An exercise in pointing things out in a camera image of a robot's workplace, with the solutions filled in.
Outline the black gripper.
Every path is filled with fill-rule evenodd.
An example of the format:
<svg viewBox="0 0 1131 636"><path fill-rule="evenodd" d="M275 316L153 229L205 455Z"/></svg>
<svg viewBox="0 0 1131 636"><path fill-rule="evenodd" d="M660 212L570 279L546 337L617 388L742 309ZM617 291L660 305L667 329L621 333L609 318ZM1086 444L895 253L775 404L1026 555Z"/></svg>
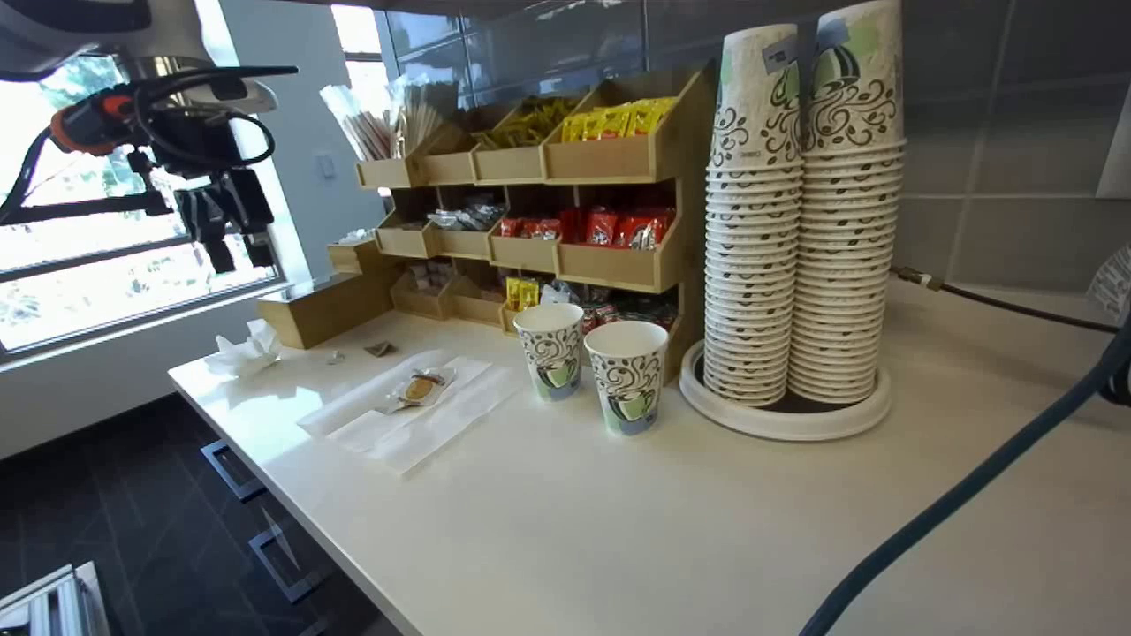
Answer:
<svg viewBox="0 0 1131 636"><path fill-rule="evenodd" d="M233 253L220 229L239 229L259 270L275 264L271 210L256 170L211 174L200 186L177 191L174 201L183 229L205 244L220 276L233 272Z"/></svg>

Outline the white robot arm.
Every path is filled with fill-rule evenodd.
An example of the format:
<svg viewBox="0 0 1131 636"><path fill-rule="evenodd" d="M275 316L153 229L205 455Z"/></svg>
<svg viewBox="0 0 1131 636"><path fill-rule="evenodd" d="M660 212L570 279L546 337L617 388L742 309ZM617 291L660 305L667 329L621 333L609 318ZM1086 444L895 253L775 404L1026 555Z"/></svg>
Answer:
<svg viewBox="0 0 1131 636"><path fill-rule="evenodd" d="M123 77L61 106L28 141L2 198L2 221L95 212L171 217L216 272L233 270L227 234L256 264L271 264L271 210L256 164L275 151L262 113L271 68L220 68L205 49L193 0L0 0L0 77L46 80L80 58L108 53ZM137 196L32 206L42 150L114 157L141 178Z"/></svg>

